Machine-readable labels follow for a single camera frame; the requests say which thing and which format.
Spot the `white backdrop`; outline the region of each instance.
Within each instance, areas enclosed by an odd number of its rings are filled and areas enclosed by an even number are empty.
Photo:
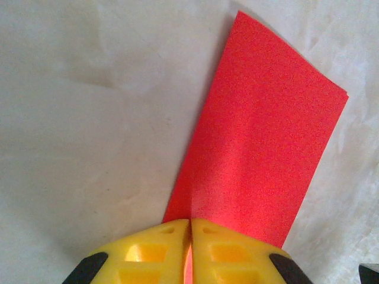
[[[378,1],[3,0],[0,283],[160,223],[238,9],[349,95],[284,248],[315,284],[379,263]]]

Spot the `red paper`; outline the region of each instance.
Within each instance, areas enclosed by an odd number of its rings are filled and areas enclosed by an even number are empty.
[[[205,218],[281,247],[347,99],[239,12],[164,221]]]

